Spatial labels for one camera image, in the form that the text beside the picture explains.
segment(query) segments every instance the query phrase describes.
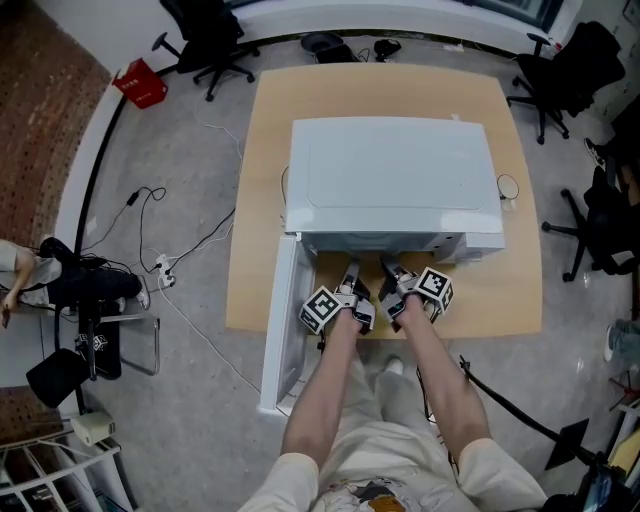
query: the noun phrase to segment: red box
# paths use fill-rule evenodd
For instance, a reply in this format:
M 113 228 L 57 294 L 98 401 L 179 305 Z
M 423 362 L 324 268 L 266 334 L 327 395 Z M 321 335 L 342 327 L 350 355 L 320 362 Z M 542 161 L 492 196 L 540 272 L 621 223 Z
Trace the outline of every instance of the red box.
M 160 103 L 167 95 L 167 86 L 142 59 L 134 60 L 124 73 L 121 70 L 111 83 L 138 108 Z

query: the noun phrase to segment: forearm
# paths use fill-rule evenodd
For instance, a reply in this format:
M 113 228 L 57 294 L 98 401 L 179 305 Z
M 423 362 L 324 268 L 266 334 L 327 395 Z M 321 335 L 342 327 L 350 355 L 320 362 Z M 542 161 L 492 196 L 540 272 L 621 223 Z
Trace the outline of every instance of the forearm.
M 422 312 L 420 299 L 408 297 L 407 311 L 398 320 L 416 355 L 444 442 L 458 460 L 470 442 L 491 437 L 482 401 Z
M 340 422 L 359 326 L 350 310 L 338 314 L 320 362 L 293 408 L 282 454 L 303 453 L 318 468 L 326 461 Z
M 22 290 L 29 282 L 29 278 L 31 277 L 35 266 L 35 258 L 33 254 L 20 249 L 16 259 L 16 280 L 14 281 L 9 293 L 17 296 L 20 290 Z

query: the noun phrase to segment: gray carpet floor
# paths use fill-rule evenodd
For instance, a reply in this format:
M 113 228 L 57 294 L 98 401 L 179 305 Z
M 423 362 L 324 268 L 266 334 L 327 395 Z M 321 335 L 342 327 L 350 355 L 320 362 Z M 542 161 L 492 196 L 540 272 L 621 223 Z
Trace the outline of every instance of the gray carpet floor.
M 374 39 L 349 40 L 358 52 Z M 444 51 L 433 42 L 402 39 L 397 62 L 434 65 L 491 75 L 505 94 L 514 93 L 515 62 L 475 49 Z M 256 70 L 312 64 L 296 41 L 263 48 L 259 58 L 243 64 Z M 257 83 L 242 77 L 225 80 L 213 103 L 204 101 L 206 85 L 194 86 L 190 76 L 170 74 L 166 100 L 148 110 L 127 105 L 118 121 L 98 176 L 88 219 L 97 229 L 85 245 L 98 240 L 132 192 L 142 186 L 164 186 L 167 196 L 149 201 L 143 247 L 179 255 L 208 233 L 234 207 L 239 158 L 235 142 L 244 147 Z M 539 221 L 572 225 L 560 197 L 564 187 L 581 199 L 591 183 L 593 163 L 583 138 L 605 142 L 610 128 L 585 112 L 566 123 L 571 138 L 563 140 L 554 126 L 547 142 L 536 143 L 538 114 L 524 105 L 511 109 L 529 166 Z M 125 211 L 109 237 L 94 250 L 113 260 L 138 259 L 141 199 Z M 217 237 L 226 232 L 222 229 Z M 178 284 L 167 297 L 236 365 L 260 385 L 264 334 L 225 328 L 225 300 L 230 242 L 210 244 L 190 255 L 176 269 Z M 624 362 L 602 359 L 605 329 L 616 318 L 628 318 L 630 278 L 579 274 L 571 284 L 561 275 L 570 268 L 576 242 L 562 235 L 541 234 L 543 264 L 543 328 L 532 336 L 456 340 L 449 349 L 470 360 L 479 377 L 504 393 L 547 426 L 560 429 L 589 418 L 585 444 L 603 448 L 615 415 L 608 406 L 616 394 L 607 379 Z M 156 254 L 145 251 L 147 267 Z M 583 264 L 588 270 L 590 258 Z M 147 277 L 150 288 L 155 278 Z M 275 461 L 284 418 L 260 417 L 254 389 L 237 378 L 165 301 L 152 294 L 151 311 L 162 318 L 162 372 L 154 378 L 124 368 L 114 382 L 89 383 L 86 390 L 115 418 L 116 440 L 136 500 L 146 510 L 234 510 L 262 482 Z M 144 328 L 123 331 L 123 350 L 133 359 L 150 360 Z M 401 343 L 370 344 L 376 354 L 402 352 Z M 485 400 L 495 439 L 539 479 L 548 492 L 570 491 L 584 473 L 579 463 L 544 472 L 552 443 Z

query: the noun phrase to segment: light wood tabletop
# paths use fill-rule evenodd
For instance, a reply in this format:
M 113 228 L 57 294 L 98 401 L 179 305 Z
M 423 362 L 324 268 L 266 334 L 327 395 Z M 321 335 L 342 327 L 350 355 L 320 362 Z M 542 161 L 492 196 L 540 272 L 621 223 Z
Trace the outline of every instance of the light wood tabletop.
M 506 249 L 468 266 L 438 266 L 424 253 L 399 257 L 421 273 L 426 265 L 450 275 L 455 297 L 435 327 L 445 339 L 535 333 L 541 327 L 540 241 L 529 171 L 505 96 L 495 78 L 404 64 L 326 64 L 263 72 L 253 107 L 236 205 L 227 327 L 266 331 L 278 240 L 283 232 L 281 177 L 296 119 L 397 116 L 479 123 L 496 177 L 509 174 L 520 192 L 503 212 Z M 382 271 L 363 255 L 362 278 L 377 297 Z M 334 289 L 349 256 L 320 253 L 316 286 Z M 379 312 L 372 339 L 395 339 Z

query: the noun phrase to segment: white cable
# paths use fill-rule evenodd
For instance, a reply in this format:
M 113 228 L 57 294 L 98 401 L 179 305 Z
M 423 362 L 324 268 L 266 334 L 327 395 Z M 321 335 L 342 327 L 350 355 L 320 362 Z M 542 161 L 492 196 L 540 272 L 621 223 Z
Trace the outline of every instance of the white cable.
M 236 141 L 236 151 L 238 153 L 238 157 L 240 158 L 240 169 L 238 170 L 238 173 L 242 170 L 242 163 L 243 163 L 243 158 L 242 158 L 242 151 L 240 151 L 240 140 L 238 139 L 238 137 L 236 137 L 233 133 L 231 133 L 229 130 L 227 130 L 224 126 L 216 126 L 215 124 L 209 124 L 206 121 L 203 121 L 202 119 L 200 119 L 198 117 L 198 102 L 196 101 L 195 105 L 194 105 L 194 109 L 193 109 L 193 116 L 196 118 L 196 120 L 198 122 L 200 122 L 202 125 L 206 126 L 207 128 L 215 128 L 216 130 L 224 130 L 225 132 L 227 132 L 227 135 L 229 137 L 231 137 L 233 140 Z
M 262 68 L 260 68 L 258 71 L 255 71 L 253 74 L 254 76 L 259 76 L 260 73 L 262 73 L 264 71 L 264 69 L 267 67 L 267 65 L 269 64 L 269 62 L 271 61 L 271 53 L 272 53 L 272 49 L 271 47 L 269 47 L 269 54 L 267 55 L 267 58 L 265 59 L 265 63 L 262 66 Z M 237 76 L 241 76 L 241 75 L 227 75 L 226 77 L 224 77 L 222 80 L 220 80 L 218 82 L 218 87 L 220 85 L 222 85 L 224 82 L 226 82 L 229 78 L 234 78 Z M 205 91 L 202 95 L 200 96 L 196 96 L 196 101 L 193 104 L 193 117 L 196 118 L 196 121 L 198 121 L 199 123 L 201 123 L 202 125 L 206 126 L 207 128 L 214 128 L 216 130 L 224 130 L 227 135 L 229 137 L 231 137 L 235 142 L 236 142 L 236 151 L 238 153 L 238 157 L 240 157 L 240 169 L 238 170 L 238 174 L 240 173 L 240 171 L 242 171 L 242 164 L 243 164 L 243 157 L 242 157 L 242 151 L 240 151 L 240 140 L 238 139 L 238 137 L 236 137 L 235 135 L 233 135 L 227 128 L 225 128 L 224 126 L 216 126 L 215 124 L 209 124 L 206 121 L 204 121 L 203 119 L 200 119 L 198 117 L 198 102 L 202 99 L 202 97 L 207 93 L 207 91 Z
M 158 277 L 158 288 L 160 288 L 160 277 Z M 260 390 L 259 390 L 257 387 L 255 387 L 253 384 L 251 384 L 251 382 L 249 382 L 247 379 L 245 379 L 245 378 L 242 376 L 242 374 L 241 374 L 241 373 L 236 369 L 236 367 L 235 367 L 235 366 L 233 366 L 233 364 L 231 364 L 231 362 L 229 362 L 229 360 L 228 360 L 226 357 L 224 357 L 224 356 L 220 353 L 220 351 L 216 348 L 216 346 L 212 343 L 212 341 L 211 341 L 209 338 L 207 338 L 204 334 L 202 334 L 202 333 L 200 332 L 200 330 L 199 330 L 195 325 L 193 325 L 193 324 L 191 323 L 191 320 L 189 320 L 186 316 L 184 316 L 184 314 L 182 313 L 182 311 L 180 311 L 180 310 L 179 310 L 179 309 L 178 309 L 178 308 L 173 304 L 173 302 L 171 302 L 171 301 L 169 300 L 169 298 L 165 295 L 164 290 L 163 290 L 162 288 L 160 288 L 160 293 L 161 293 L 161 294 L 162 294 L 162 296 L 164 297 L 164 300 L 166 300 L 166 301 L 169 303 L 169 305 L 170 305 L 173 309 L 175 309 L 175 310 L 176 310 L 176 313 L 178 313 L 182 318 L 184 318 L 184 320 L 185 320 L 185 321 L 186 321 L 186 322 L 191 326 L 191 328 L 192 328 L 194 331 L 196 331 L 196 332 L 200 335 L 200 337 L 201 337 L 202 339 L 204 339 L 204 340 L 205 340 L 205 341 L 206 341 L 206 342 L 211 346 L 211 348 L 213 349 L 213 351 L 214 351 L 216 354 L 218 354 L 218 356 L 220 357 L 220 359 L 222 359 L 225 363 L 227 363 L 227 365 L 229 366 L 229 368 L 231 368 L 231 369 L 234 371 L 234 373 L 235 373 L 238 377 L 240 377 L 240 378 L 241 378 L 241 379 L 242 379 L 242 380 L 243 380 L 243 381 L 244 381 L 244 382 L 245 382 L 249 387 L 252 387 L 252 388 L 253 388 L 253 389 L 254 389 L 258 394 L 260 394 Z

